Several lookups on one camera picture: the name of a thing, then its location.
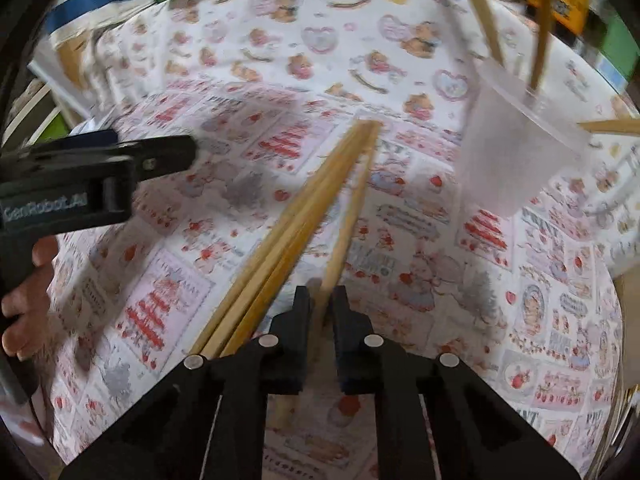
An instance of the black clamp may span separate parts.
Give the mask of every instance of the black clamp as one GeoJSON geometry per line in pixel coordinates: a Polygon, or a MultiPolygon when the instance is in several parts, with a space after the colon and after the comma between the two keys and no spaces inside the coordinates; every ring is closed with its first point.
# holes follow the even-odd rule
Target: black clamp
{"type": "MultiPolygon", "coordinates": [[[[338,380],[374,394],[380,480],[579,480],[575,469],[458,357],[427,359],[374,333],[339,286],[331,300],[338,380]]],[[[306,373],[310,298],[229,357],[187,357],[79,455],[61,480],[259,480],[268,394],[306,373]]]]}
{"type": "MultiPolygon", "coordinates": [[[[33,272],[37,240],[128,220],[140,181],[187,170],[196,157],[190,136],[117,141],[103,130],[2,154],[0,298],[33,272]]],[[[0,335],[14,320],[0,313],[0,335]]],[[[0,394],[24,404],[37,387],[33,362],[0,349],[0,394]]]]}

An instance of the plastic cup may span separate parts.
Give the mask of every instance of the plastic cup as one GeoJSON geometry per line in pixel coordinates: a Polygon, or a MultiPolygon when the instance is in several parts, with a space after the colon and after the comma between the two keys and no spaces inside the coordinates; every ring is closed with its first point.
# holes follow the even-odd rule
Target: plastic cup
{"type": "Polygon", "coordinates": [[[578,166],[590,136],[493,59],[478,73],[456,176],[467,201],[509,217],[562,168],[578,166]]]}

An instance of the human hand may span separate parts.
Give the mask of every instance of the human hand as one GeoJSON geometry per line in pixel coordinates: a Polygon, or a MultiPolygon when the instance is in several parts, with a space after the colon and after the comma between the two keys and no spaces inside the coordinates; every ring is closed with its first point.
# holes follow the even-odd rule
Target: human hand
{"type": "Polygon", "coordinates": [[[2,348],[9,357],[20,361],[34,355],[43,345],[47,329],[49,295],[53,279],[52,260],[58,254],[55,236],[41,238],[33,246],[34,271],[26,280],[2,298],[5,317],[20,316],[2,334],[2,348]]]}

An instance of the tablecloth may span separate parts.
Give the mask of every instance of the tablecloth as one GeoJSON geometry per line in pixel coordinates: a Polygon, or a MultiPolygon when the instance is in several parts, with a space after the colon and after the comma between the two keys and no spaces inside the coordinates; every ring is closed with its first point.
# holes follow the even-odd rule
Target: tablecloth
{"type": "MultiPolygon", "coordinates": [[[[530,24],[494,11],[508,70],[527,73],[530,24]]],[[[105,107],[126,110],[123,138],[191,134],[201,150],[190,171],[142,184],[126,224],[62,237],[39,361],[63,459],[183,359],[287,201],[354,118],[375,118],[384,127],[342,276],[352,307],[409,351],[459,355],[584,474],[622,320],[607,246],[581,211],[633,143],[595,137],[593,181],[558,176],[514,218],[462,202],[452,163],[484,56],[466,0],[175,0],[103,35],[87,78],[105,107]]],[[[559,41],[542,89],[576,120],[620,104],[559,41]]],[[[295,285],[322,276],[349,195],[260,331],[295,285]]],[[[292,427],[268,426],[268,476],[377,477],[372,399],[339,393],[327,338],[292,427]]]]}

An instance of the chopstick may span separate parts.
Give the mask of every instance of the chopstick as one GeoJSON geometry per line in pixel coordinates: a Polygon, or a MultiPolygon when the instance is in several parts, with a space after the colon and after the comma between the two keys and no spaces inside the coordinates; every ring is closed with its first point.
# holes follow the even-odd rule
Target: chopstick
{"type": "MultiPolygon", "coordinates": [[[[342,221],[340,234],[338,234],[338,240],[334,245],[334,250],[327,263],[322,283],[318,289],[312,292],[314,308],[311,311],[308,332],[309,339],[308,345],[306,346],[306,362],[308,367],[312,366],[318,354],[319,342],[322,337],[322,324],[326,315],[326,308],[329,304],[329,298],[331,297],[334,287],[340,280],[349,246],[351,245],[353,230],[360,217],[362,206],[364,205],[367,181],[369,180],[373,161],[376,158],[376,141],[377,134],[371,136],[370,146],[367,146],[365,149],[365,153],[368,152],[367,161],[358,176],[356,186],[351,194],[349,208],[342,221]]],[[[298,396],[276,396],[274,409],[270,416],[270,427],[281,430],[287,428],[291,423],[293,413],[297,411],[299,400],[300,398],[298,396]]]]}
{"type": "Polygon", "coordinates": [[[551,33],[551,25],[553,23],[551,0],[540,0],[536,18],[538,21],[538,46],[536,47],[536,57],[533,62],[531,77],[529,79],[529,86],[534,91],[538,89],[540,76],[542,76],[542,71],[545,67],[546,48],[548,45],[549,35],[551,33]]]}
{"type": "Polygon", "coordinates": [[[476,11],[476,16],[484,32],[484,36],[489,45],[491,56],[502,66],[504,66],[504,59],[502,57],[502,51],[500,49],[500,42],[498,41],[498,32],[495,28],[494,17],[491,13],[489,3],[487,0],[470,0],[472,7],[476,11]]]}
{"type": "Polygon", "coordinates": [[[578,123],[583,130],[598,134],[640,136],[640,119],[612,119],[578,123]]]}
{"type": "MultiPolygon", "coordinates": [[[[373,127],[371,125],[368,132],[369,139],[373,136],[377,136],[377,130],[379,129],[379,126],[373,127]]],[[[365,147],[370,146],[369,139],[366,139],[365,147]]],[[[286,247],[286,251],[282,257],[277,259],[275,265],[271,267],[273,271],[261,287],[255,299],[249,305],[245,306],[242,294],[240,295],[238,298],[238,304],[240,306],[235,305],[234,309],[238,314],[242,311],[244,311],[245,314],[237,328],[230,334],[228,343],[222,351],[222,356],[235,353],[238,348],[240,348],[254,334],[264,317],[264,314],[269,309],[271,301],[273,301],[273,298],[289,277],[298,261],[298,258],[300,257],[300,254],[302,254],[309,239],[318,228],[318,224],[322,221],[327,209],[331,206],[338,192],[342,189],[344,179],[348,176],[361,152],[362,146],[360,145],[357,151],[354,152],[354,156],[345,158],[346,163],[340,168],[340,170],[335,171],[335,174],[327,179],[329,182],[322,183],[322,189],[319,189],[318,197],[315,200],[310,201],[310,203],[301,212],[300,216],[303,218],[302,225],[297,226],[294,222],[290,225],[289,229],[287,229],[287,233],[283,236],[282,242],[286,247]]],[[[222,336],[220,338],[216,338],[216,333],[214,332],[209,343],[205,346],[205,356],[208,357],[210,352],[215,354],[215,352],[219,351],[220,346],[218,341],[223,340],[226,335],[223,330],[223,324],[226,319],[227,318],[225,317],[223,323],[220,324],[222,336]]]]}
{"type": "Polygon", "coordinates": [[[332,251],[329,262],[327,263],[322,283],[314,296],[314,309],[311,312],[309,340],[306,353],[308,364],[311,364],[316,358],[319,346],[318,341],[322,333],[322,324],[324,323],[324,316],[326,315],[329,298],[342,275],[344,263],[347,259],[351,239],[353,237],[353,230],[356,227],[358,218],[360,217],[360,212],[362,211],[362,206],[364,205],[364,197],[367,193],[367,181],[369,180],[373,161],[376,158],[377,140],[378,134],[376,133],[371,136],[369,146],[366,147],[367,161],[365,167],[358,176],[356,186],[351,195],[349,208],[347,209],[342,226],[340,227],[338,240],[334,245],[334,250],[332,251]]]}
{"type": "MultiPolygon", "coordinates": [[[[364,122],[361,121],[356,126],[364,127],[364,122]]],[[[322,182],[328,175],[331,175],[335,168],[340,164],[339,153],[347,150],[350,142],[353,142],[355,138],[350,135],[351,130],[345,134],[340,140],[340,143],[334,148],[331,155],[325,160],[322,166],[305,182],[304,186],[296,194],[293,200],[281,213],[280,218],[273,226],[269,234],[261,242],[258,248],[254,251],[247,263],[244,265],[242,272],[236,278],[231,288],[226,293],[222,302],[212,314],[209,322],[205,325],[202,332],[196,339],[193,347],[191,348],[192,354],[199,354],[211,338],[215,329],[220,325],[223,317],[226,316],[229,308],[234,304],[240,293],[244,290],[246,284],[255,275],[260,264],[268,256],[273,249],[274,245],[280,240],[284,232],[286,231],[289,223],[300,212],[302,206],[309,200],[312,194],[315,192],[315,188],[318,183],[322,182]]]]}
{"type": "Polygon", "coordinates": [[[236,330],[242,330],[242,333],[234,337],[233,345],[240,340],[243,344],[255,331],[253,328],[247,336],[247,331],[260,323],[265,307],[268,308],[274,294],[290,273],[290,270],[286,272],[287,269],[293,268],[306,242],[340,191],[373,127],[379,128],[378,123],[359,121],[350,129],[344,142],[334,148],[321,168],[309,179],[308,185],[303,188],[304,192],[299,193],[301,197],[296,204],[292,204],[296,206],[292,208],[293,211],[281,216],[278,224],[282,222],[282,225],[278,226],[277,236],[271,237],[276,230],[274,227],[268,237],[270,240],[265,238],[265,241],[269,241],[266,249],[263,248],[263,242],[255,251],[254,256],[257,257],[252,258],[240,276],[242,282],[236,280],[232,286],[234,295],[228,293],[223,300],[226,312],[217,316],[215,327],[200,351],[205,357],[211,359],[219,356],[236,330]],[[250,309],[252,313],[244,321],[250,309]]]}

